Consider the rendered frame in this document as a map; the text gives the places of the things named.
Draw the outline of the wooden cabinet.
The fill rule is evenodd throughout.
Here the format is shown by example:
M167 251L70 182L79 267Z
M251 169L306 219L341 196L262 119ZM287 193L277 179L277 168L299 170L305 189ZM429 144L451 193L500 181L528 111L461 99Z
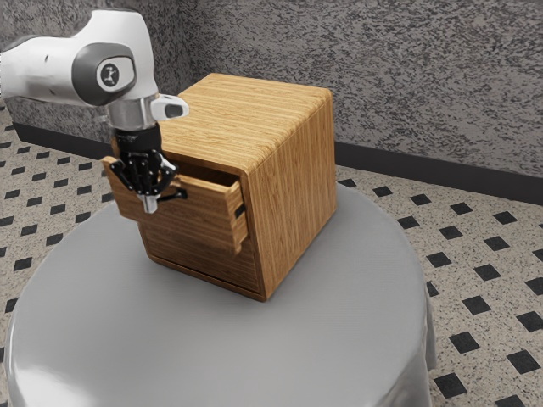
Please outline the wooden cabinet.
M238 177L248 236L238 254L138 222L153 261L247 297L271 297L336 209L333 95L322 87L211 74L163 124L169 159Z

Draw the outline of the wooden drawer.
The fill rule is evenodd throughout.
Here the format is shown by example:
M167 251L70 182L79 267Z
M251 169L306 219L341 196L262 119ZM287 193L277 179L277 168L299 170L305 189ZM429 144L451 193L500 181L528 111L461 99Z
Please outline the wooden drawer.
M153 214L144 212L136 193L129 191L110 169L115 158L101 159L120 214L145 226L155 226L168 238L184 239L230 254L238 254L248 236L244 200L237 176L204 166L180 162L179 172L162 193L180 190L183 198L158 203Z

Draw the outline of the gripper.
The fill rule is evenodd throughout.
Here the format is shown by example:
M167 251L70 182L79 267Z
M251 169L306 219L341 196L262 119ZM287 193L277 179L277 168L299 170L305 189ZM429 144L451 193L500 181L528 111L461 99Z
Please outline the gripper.
M110 164L109 168L129 191L137 194L145 212L155 212L158 202L177 198L176 192L161 196L174 179L177 166L162 155L162 137L158 124L135 131L114 128L111 145L115 157L119 159ZM148 161L146 153L150 152Z

